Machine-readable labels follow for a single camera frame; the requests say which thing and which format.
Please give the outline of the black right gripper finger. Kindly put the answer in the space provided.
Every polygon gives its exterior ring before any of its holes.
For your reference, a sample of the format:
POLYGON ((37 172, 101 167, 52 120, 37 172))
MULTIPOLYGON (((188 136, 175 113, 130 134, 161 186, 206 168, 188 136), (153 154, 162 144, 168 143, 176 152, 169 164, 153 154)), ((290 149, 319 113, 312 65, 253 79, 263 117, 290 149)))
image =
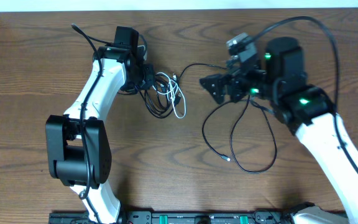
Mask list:
POLYGON ((213 97, 213 100, 221 105, 225 101, 225 97, 227 95, 227 86, 207 86, 206 90, 213 97))
POLYGON ((203 88, 222 88, 228 82, 228 76, 224 74, 208 75, 200 79, 200 85, 203 88))

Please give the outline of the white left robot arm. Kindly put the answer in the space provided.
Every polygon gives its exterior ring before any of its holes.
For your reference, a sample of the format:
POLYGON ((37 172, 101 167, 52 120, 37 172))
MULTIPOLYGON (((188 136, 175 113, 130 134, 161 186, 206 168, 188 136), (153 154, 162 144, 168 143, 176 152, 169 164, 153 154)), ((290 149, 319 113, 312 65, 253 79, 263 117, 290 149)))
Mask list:
POLYGON ((146 63, 147 44, 131 27, 119 26, 112 42, 93 51, 93 67, 75 102, 45 123, 50 175, 71 188, 84 203, 88 221, 125 223, 125 211, 108 182, 112 155, 104 122, 116 95, 135 95, 155 81, 146 63))

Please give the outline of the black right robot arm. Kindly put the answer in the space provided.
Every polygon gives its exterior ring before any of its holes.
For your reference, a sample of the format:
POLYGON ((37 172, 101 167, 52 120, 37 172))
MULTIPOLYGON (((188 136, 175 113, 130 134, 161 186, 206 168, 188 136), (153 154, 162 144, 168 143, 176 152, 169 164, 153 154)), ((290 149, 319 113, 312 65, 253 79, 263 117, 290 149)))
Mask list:
POLYGON ((268 42, 265 68, 259 67, 249 36, 227 42, 239 66, 200 79, 215 102, 225 96, 237 103, 248 96, 269 101, 274 116, 310 151, 336 191, 349 223, 358 223, 358 150, 336 105, 320 87, 307 82, 298 41, 279 37, 268 42))

